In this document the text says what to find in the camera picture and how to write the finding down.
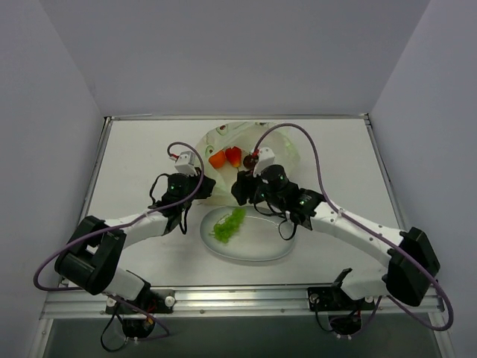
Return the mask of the dark purple fake fruit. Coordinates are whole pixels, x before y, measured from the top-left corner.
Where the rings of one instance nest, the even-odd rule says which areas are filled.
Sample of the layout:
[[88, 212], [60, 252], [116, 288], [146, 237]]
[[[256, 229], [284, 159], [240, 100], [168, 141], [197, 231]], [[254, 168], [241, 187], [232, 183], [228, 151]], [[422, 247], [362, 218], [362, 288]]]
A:
[[247, 170], [252, 170], [256, 163], [257, 163], [257, 158], [252, 156], [252, 155], [247, 155], [244, 157], [243, 159], [243, 166], [247, 169]]

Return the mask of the translucent plastic bag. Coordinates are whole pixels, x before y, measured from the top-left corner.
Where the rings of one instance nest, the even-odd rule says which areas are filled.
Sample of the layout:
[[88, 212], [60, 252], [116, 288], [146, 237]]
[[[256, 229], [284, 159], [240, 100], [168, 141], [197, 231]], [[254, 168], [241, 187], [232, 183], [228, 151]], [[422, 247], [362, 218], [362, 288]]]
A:
[[[259, 155], [255, 147], [259, 138], [274, 124], [271, 122], [230, 122], [208, 131], [195, 149], [204, 161], [205, 175], [215, 180], [212, 195], [202, 200], [209, 206], [236, 207], [231, 193], [240, 171], [253, 171]], [[260, 141], [259, 149], [269, 148], [274, 162], [290, 173], [300, 162], [296, 145], [288, 138], [284, 128], [277, 129]]]

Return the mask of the orange fake fruit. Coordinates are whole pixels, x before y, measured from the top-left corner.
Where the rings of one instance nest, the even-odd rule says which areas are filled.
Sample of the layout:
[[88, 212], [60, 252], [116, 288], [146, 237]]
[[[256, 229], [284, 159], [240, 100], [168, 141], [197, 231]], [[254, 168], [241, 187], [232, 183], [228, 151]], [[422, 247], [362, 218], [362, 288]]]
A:
[[220, 169], [227, 161], [224, 151], [218, 151], [209, 158], [209, 163], [214, 169]]

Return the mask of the green fake grapes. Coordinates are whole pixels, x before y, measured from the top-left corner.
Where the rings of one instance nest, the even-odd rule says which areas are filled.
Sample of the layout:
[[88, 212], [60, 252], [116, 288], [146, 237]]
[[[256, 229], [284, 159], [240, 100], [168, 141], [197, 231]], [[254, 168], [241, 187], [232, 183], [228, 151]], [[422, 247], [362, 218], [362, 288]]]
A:
[[209, 235], [213, 239], [227, 244], [230, 239], [239, 232], [244, 223], [245, 216], [245, 209], [239, 207], [234, 208], [213, 225]]

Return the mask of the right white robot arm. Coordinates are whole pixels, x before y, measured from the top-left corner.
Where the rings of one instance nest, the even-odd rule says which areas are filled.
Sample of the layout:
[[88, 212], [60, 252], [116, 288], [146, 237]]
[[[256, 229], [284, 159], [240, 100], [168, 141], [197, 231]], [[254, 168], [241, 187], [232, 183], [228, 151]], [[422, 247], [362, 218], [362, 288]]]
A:
[[368, 273], [351, 267], [341, 271], [330, 291], [338, 307], [384, 295], [418, 307], [431, 286], [431, 278], [440, 270], [433, 247], [422, 230], [393, 229], [334, 208], [323, 194], [291, 182], [281, 165], [269, 166], [260, 175], [239, 172], [231, 193], [239, 205], [265, 202], [293, 226], [332, 236], [380, 263], [380, 268]]

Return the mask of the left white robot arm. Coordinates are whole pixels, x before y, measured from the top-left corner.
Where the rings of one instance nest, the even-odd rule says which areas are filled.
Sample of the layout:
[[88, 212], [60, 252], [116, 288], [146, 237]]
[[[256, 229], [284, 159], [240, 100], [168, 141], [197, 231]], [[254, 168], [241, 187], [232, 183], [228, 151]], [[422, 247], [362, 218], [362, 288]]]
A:
[[102, 220], [84, 218], [69, 242], [79, 242], [58, 256], [55, 271], [91, 295], [115, 295], [134, 313], [141, 313], [151, 302], [151, 285], [136, 274], [118, 267], [122, 251], [143, 240], [164, 236], [179, 228], [187, 231], [186, 217], [192, 202], [212, 195], [216, 181], [207, 176], [176, 173], [167, 176], [167, 190], [146, 210], [146, 216], [125, 227], [138, 216]]

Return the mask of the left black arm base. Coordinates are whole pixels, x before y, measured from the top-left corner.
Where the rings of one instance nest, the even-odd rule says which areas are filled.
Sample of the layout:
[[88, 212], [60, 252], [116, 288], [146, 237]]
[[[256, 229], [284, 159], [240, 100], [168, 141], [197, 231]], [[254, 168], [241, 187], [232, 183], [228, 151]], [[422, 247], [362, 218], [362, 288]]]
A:
[[107, 294], [113, 303], [113, 317], [119, 319], [122, 333], [127, 339], [150, 341], [164, 339], [171, 331], [156, 314], [172, 314], [176, 303], [175, 293], [171, 290], [155, 292], [149, 284], [133, 300], [119, 295]]

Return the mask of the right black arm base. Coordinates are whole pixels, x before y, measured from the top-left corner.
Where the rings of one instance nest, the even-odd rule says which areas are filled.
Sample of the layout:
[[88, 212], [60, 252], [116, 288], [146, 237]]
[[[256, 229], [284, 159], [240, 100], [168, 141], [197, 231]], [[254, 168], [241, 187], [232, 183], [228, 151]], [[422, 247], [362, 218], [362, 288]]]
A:
[[365, 326], [361, 314], [376, 313], [373, 298], [353, 300], [337, 286], [311, 286], [307, 288], [307, 296], [309, 310], [314, 313], [318, 327], [338, 338], [351, 339]]

